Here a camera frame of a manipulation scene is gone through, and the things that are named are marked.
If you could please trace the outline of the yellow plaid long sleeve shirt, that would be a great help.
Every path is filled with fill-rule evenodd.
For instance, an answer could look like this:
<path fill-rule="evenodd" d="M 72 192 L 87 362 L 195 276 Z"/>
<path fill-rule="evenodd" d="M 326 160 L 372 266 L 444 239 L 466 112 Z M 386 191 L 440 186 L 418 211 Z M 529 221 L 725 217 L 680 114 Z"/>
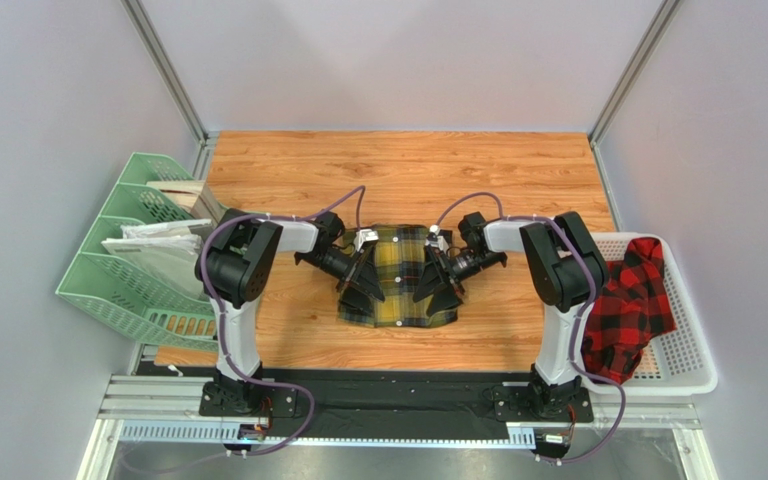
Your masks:
<path fill-rule="evenodd" d="M 420 302 L 413 300 L 424 267 L 428 228 L 412 224 L 375 224 L 371 229 L 379 237 L 371 254 L 371 262 L 384 299 L 372 301 L 370 315 L 339 303 L 337 318 L 349 324 L 371 328 L 438 328 L 456 322 L 456 309 L 429 315 L 428 298 Z"/>

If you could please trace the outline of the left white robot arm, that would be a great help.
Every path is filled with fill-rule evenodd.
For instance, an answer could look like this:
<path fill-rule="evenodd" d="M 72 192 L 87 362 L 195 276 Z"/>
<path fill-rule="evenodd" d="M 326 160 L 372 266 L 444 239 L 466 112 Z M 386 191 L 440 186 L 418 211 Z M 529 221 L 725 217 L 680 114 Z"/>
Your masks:
<path fill-rule="evenodd" d="M 372 253 L 378 241 L 373 230 L 357 234 L 346 253 L 336 241 L 345 231 L 339 216 L 327 211 L 309 219 L 271 217 L 228 210 L 208 237 L 195 266 L 216 315 L 219 356 L 216 372 L 202 390 L 199 412 L 207 417 L 248 416 L 280 392 L 262 379 L 256 323 L 261 297 L 275 257 L 290 252 L 336 279 L 342 306 L 371 315 L 385 294 Z"/>

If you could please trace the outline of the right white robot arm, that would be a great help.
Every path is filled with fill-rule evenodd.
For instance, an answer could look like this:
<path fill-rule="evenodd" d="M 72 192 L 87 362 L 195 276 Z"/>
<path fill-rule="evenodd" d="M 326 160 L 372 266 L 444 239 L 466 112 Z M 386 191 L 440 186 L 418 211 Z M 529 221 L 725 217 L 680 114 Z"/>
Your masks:
<path fill-rule="evenodd" d="M 431 227 L 414 301 L 426 301 L 428 315 L 456 309 L 464 300 L 464 280 L 506 264 L 511 253 L 524 255 L 544 305 L 543 337 L 525 387 L 526 405 L 542 419 L 566 413 L 584 377 L 577 358 L 581 323 L 608 280 L 593 236 L 576 212 L 493 221 L 474 212 L 463 217 L 458 230 L 466 247 L 452 256 L 440 244 L 438 227 Z"/>

